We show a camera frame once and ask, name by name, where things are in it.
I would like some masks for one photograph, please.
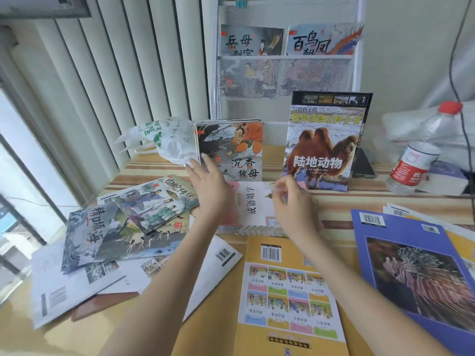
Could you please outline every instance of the hand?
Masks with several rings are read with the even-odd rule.
[[[284,195],[288,196],[287,205],[282,200]],[[272,200],[277,221],[289,238],[316,233],[323,228],[318,218],[317,203],[306,190],[297,185],[292,176],[285,176],[276,182]]]
[[[234,194],[213,160],[208,155],[202,154],[202,156],[208,171],[193,159],[190,159],[193,168],[185,165],[185,169],[198,194],[199,214],[221,219],[234,202]]]

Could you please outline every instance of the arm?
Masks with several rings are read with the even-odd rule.
[[[282,201],[285,193],[287,205]],[[312,222],[316,204],[292,177],[277,181],[274,195],[277,220],[285,233],[321,272],[335,299],[375,355],[451,355],[338,257]]]
[[[99,355],[170,355],[180,331],[211,238],[233,200],[231,187],[209,156],[209,172],[194,160],[186,166],[200,203],[199,213],[166,266],[113,331]]]

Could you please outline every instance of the bottle label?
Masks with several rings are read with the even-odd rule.
[[[390,176],[403,185],[417,186],[439,156],[407,146]]]

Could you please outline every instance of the wooden table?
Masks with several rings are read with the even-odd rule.
[[[264,147],[264,180],[271,181],[280,177],[283,157],[283,147]],[[319,200],[320,214],[325,226],[324,236],[354,268],[359,269],[359,264],[350,215],[352,208],[381,212],[383,205],[391,202],[463,227],[469,227],[471,224],[469,199],[429,194],[416,194],[411,197],[393,195],[386,191],[384,186],[390,168],[377,167],[376,171],[376,179],[353,179],[347,193],[312,192]],[[182,167],[172,165],[158,155],[138,156],[103,193],[138,185],[168,174],[187,179]],[[230,235],[223,238],[241,253],[246,253],[246,236]],[[173,355],[232,355],[243,267],[244,259],[184,323]],[[135,299],[123,302],[74,323],[69,319],[68,313],[33,331],[29,315],[29,291],[30,281],[27,280],[0,308],[0,350],[8,352],[9,355],[23,355],[25,351],[35,355],[96,355],[122,316],[135,302]],[[350,354],[371,355],[368,346],[343,312],[341,319]]]

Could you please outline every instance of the white metal rack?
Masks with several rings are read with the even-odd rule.
[[[265,122],[264,142],[285,144],[292,91],[359,91],[360,85],[362,40],[358,42],[353,55],[221,56],[221,24],[283,28],[284,48],[291,24],[363,22],[363,11],[364,0],[248,1],[246,8],[237,8],[234,1],[215,0],[211,118],[262,119]],[[242,90],[235,92],[229,88],[223,74],[234,69],[242,73],[244,67],[239,66],[256,60],[265,62],[271,68],[276,89],[258,95]],[[299,77],[299,72],[305,72],[307,77]]]

